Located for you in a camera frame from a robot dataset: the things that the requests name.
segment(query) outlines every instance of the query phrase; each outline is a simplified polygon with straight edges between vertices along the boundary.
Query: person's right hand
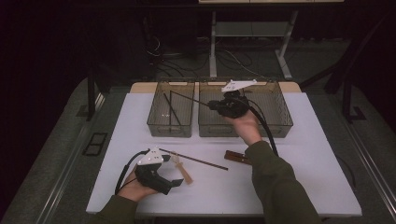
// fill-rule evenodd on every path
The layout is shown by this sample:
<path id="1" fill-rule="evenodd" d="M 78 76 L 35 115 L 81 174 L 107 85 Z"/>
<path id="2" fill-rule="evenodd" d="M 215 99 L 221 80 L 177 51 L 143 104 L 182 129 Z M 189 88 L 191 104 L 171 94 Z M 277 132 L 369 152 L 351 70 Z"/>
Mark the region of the person's right hand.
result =
<path id="1" fill-rule="evenodd" d="M 241 118 L 231 119 L 224 117 L 224 119 L 233 125 L 236 133 L 248 146 L 262 140 L 258 120 L 250 110 Z"/>
<path id="2" fill-rule="evenodd" d="M 144 199 L 150 194 L 158 193 L 158 191 L 140 184 L 136 179 L 136 175 L 134 174 L 135 169 L 136 166 L 126 177 L 124 186 L 120 189 L 118 195 L 138 203 L 140 200 Z"/>

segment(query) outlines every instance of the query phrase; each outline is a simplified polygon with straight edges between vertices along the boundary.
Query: white table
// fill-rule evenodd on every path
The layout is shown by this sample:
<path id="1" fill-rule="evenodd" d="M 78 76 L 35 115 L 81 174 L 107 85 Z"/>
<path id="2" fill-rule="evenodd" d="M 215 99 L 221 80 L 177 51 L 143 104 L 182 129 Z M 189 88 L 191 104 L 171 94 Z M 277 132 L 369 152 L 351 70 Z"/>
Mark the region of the white table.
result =
<path id="1" fill-rule="evenodd" d="M 262 216 L 262 205 L 251 183 L 251 167 L 224 160 L 225 151 L 243 153 L 240 138 L 201 138 L 198 105 L 194 105 L 192 137 L 152 137 L 147 125 L 153 93 L 127 94 L 97 177 L 88 213 L 100 211 L 112 194 L 123 166 L 138 151 L 161 147 L 202 161 L 228 167 L 228 171 L 182 159 L 194 182 L 183 183 L 168 195 L 156 194 L 139 203 L 140 216 Z M 341 170 L 307 96 L 284 93 L 293 127 L 286 138 L 276 138 L 279 156 L 294 168 L 321 217 L 361 216 L 361 207 Z M 165 162 L 159 174 L 172 180 L 181 174 Z"/>

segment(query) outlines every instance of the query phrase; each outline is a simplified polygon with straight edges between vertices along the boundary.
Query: metal rod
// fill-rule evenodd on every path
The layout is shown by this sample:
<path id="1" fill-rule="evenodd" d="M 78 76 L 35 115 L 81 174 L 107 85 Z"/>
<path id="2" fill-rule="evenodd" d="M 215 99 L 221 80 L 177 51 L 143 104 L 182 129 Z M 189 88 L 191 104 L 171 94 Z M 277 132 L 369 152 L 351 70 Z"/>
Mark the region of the metal rod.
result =
<path id="1" fill-rule="evenodd" d="M 191 161 L 198 161 L 198 162 L 200 162 L 200 163 L 203 163 L 203 164 L 206 164 L 206 165 L 210 165 L 210 166 L 214 166 L 214 167 L 220 168 L 220 169 L 222 169 L 222 170 L 228 171 L 228 168 L 227 168 L 227 167 L 224 167 L 224 166 L 219 166 L 219 165 L 216 165 L 216 164 L 207 162 L 207 161 L 200 161 L 200 160 L 197 160 L 197 159 L 195 159 L 195 158 L 191 158 L 191 157 L 188 157 L 188 156 L 184 156 L 184 155 L 178 154 L 178 153 L 176 153 L 176 152 L 168 151 L 168 150 L 165 150 L 165 149 L 162 149 L 162 148 L 160 148 L 160 151 L 164 151 L 164 152 L 167 152 L 167 153 L 173 154 L 173 155 L 178 155 L 179 157 L 182 157 L 182 158 L 185 158 L 185 159 L 188 159 L 188 160 L 191 160 Z"/>
<path id="2" fill-rule="evenodd" d="M 169 101 L 168 97 L 166 96 L 165 93 L 163 94 L 163 96 L 165 97 L 166 102 L 169 104 L 169 108 L 170 108 L 171 112 L 175 115 L 175 118 L 176 118 L 176 120 L 177 120 L 178 125 L 181 125 L 180 120 L 178 119 L 178 117 L 177 117 L 177 115 L 176 115 L 176 112 L 175 112 L 175 110 L 173 109 L 173 107 L 172 107 L 172 105 L 171 105 L 171 102 Z M 169 125 L 172 125 L 172 120 L 171 120 L 171 119 L 169 119 Z"/>
<path id="3" fill-rule="evenodd" d="M 174 93 L 174 94 L 176 94 L 176 95 L 179 95 L 179 96 L 182 96 L 182 97 L 187 98 L 187 99 L 189 99 L 189 100 L 192 100 L 192 101 L 194 101 L 194 102 L 196 102 L 196 103 L 198 103 L 198 104 L 206 105 L 207 107 L 209 107 L 208 104 L 202 103 L 201 101 L 194 100 L 194 99 L 192 99 L 192 98 L 190 98 L 190 97 L 188 97 L 188 96 L 182 95 L 182 94 L 177 93 L 177 92 L 175 92 L 175 91 L 171 91 L 171 93 Z"/>

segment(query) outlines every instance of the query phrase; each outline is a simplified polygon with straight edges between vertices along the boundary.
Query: clear plastic bin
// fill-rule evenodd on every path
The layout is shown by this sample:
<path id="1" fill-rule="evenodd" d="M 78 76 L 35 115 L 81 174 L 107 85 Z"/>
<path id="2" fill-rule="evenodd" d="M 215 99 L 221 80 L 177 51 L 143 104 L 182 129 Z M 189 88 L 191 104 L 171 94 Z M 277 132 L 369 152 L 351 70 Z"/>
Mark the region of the clear plastic bin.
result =
<path id="1" fill-rule="evenodd" d="M 193 98 L 195 78 L 163 78 L 158 82 L 148 127 L 152 136 L 191 137 L 193 101 L 176 93 Z"/>

